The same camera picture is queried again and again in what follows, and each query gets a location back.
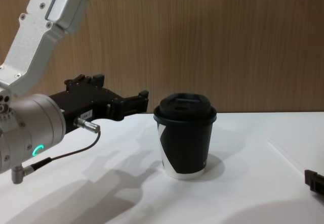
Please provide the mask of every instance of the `wood panel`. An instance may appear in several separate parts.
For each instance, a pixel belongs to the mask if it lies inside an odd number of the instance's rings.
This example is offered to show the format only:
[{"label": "wood panel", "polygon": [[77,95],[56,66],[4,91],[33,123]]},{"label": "wood panel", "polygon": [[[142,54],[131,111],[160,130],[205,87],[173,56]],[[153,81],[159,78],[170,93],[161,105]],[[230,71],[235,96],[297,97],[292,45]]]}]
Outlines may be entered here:
[{"label": "wood panel", "polygon": [[[29,0],[0,0],[0,61]],[[33,92],[104,73],[123,96],[175,92],[221,112],[324,110],[324,0],[90,0]]]}]

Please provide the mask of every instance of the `white table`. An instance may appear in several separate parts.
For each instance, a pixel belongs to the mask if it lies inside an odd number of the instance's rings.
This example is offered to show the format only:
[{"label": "white table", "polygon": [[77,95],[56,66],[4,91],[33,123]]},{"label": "white table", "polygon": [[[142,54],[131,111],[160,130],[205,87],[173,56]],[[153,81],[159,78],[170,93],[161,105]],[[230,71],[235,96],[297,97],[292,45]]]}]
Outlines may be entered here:
[{"label": "white table", "polygon": [[[166,176],[152,115],[97,120],[92,149],[11,183],[0,175],[0,223],[324,223],[324,201],[304,184],[324,173],[324,113],[218,114],[206,173]],[[82,148],[84,129],[24,163]]]}]

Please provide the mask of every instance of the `cup lid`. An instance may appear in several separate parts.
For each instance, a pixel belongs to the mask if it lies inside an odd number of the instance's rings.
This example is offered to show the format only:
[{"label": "cup lid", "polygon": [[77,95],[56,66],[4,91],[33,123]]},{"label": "cup lid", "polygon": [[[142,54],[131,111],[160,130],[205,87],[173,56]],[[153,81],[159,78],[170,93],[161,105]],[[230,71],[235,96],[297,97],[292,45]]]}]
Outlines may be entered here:
[{"label": "cup lid", "polygon": [[157,118],[172,121],[216,120],[216,110],[210,101],[198,94],[173,94],[160,102],[154,110]]}]

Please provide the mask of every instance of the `black cable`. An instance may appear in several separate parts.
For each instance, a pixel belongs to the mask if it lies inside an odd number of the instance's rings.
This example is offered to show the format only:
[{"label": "black cable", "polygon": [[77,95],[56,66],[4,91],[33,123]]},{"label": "black cable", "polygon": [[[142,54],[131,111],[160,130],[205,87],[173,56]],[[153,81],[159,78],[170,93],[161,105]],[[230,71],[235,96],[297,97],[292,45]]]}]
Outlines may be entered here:
[{"label": "black cable", "polygon": [[89,146],[87,146],[85,148],[82,148],[82,149],[77,150],[77,151],[74,151],[74,152],[69,152],[69,153],[66,153],[66,154],[63,154],[63,155],[60,155],[60,156],[57,156],[57,157],[53,157],[53,158],[48,157],[48,158],[45,158],[45,159],[43,159],[43,160],[41,160],[41,161],[39,161],[37,163],[32,164],[31,167],[34,169],[34,171],[36,171],[37,169],[45,166],[46,164],[48,164],[48,163],[50,163],[50,162],[52,162],[54,160],[57,160],[57,159],[60,159],[60,158],[63,158],[63,157],[68,157],[68,156],[74,155],[76,153],[80,153],[80,152],[86,151],[86,150],[92,148],[99,141],[100,136],[101,136],[101,132],[98,132],[98,135],[97,135],[96,140],[91,145],[89,145]]}]

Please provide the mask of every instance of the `metal connector plug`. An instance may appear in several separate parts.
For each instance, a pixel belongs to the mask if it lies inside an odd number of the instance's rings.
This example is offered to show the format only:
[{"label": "metal connector plug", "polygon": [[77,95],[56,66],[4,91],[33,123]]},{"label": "metal connector plug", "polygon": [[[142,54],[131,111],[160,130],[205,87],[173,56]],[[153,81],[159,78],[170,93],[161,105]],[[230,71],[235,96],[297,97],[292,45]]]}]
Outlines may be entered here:
[{"label": "metal connector plug", "polygon": [[83,129],[87,129],[93,133],[98,133],[100,131],[99,125],[81,119],[79,117],[74,120],[74,125]]}]

